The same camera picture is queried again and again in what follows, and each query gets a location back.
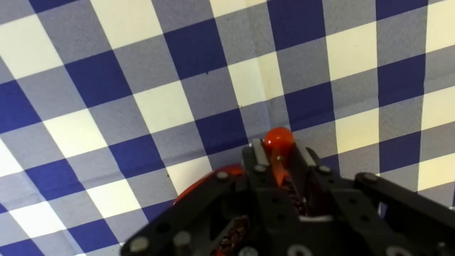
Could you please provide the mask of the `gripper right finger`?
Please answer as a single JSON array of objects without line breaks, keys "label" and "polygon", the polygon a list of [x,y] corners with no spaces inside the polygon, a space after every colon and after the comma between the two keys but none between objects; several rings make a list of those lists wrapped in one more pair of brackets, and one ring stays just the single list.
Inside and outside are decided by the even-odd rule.
[{"label": "gripper right finger", "polygon": [[340,177],[302,142],[291,179],[306,216],[331,217],[347,256],[455,256],[455,211],[373,173]]}]

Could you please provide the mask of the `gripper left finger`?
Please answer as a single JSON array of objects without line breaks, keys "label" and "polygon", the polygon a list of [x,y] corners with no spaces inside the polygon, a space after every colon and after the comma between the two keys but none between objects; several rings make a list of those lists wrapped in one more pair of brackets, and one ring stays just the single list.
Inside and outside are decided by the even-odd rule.
[{"label": "gripper left finger", "polygon": [[120,256],[279,256],[279,147],[255,139],[242,163],[191,185],[120,249]]}]

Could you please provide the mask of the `red plastic spoon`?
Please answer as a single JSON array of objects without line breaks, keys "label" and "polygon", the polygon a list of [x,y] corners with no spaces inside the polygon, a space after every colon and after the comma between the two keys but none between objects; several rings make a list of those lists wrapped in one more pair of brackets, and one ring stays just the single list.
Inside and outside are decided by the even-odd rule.
[{"label": "red plastic spoon", "polygon": [[264,148],[279,187],[289,177],[288,168],[294,144],[294,136],[286,127],[271,129],[264,138]]}]

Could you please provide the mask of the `blue white checked tablecloth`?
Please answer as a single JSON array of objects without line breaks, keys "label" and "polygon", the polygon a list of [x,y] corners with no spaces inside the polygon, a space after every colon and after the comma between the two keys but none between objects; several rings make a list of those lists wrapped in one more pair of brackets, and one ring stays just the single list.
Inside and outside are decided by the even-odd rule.
[{"label": "blue white checked tablecloth", "polygon": [[118,256],[275,127],[455,210],[455,0],[0,0],[0,256]]}]

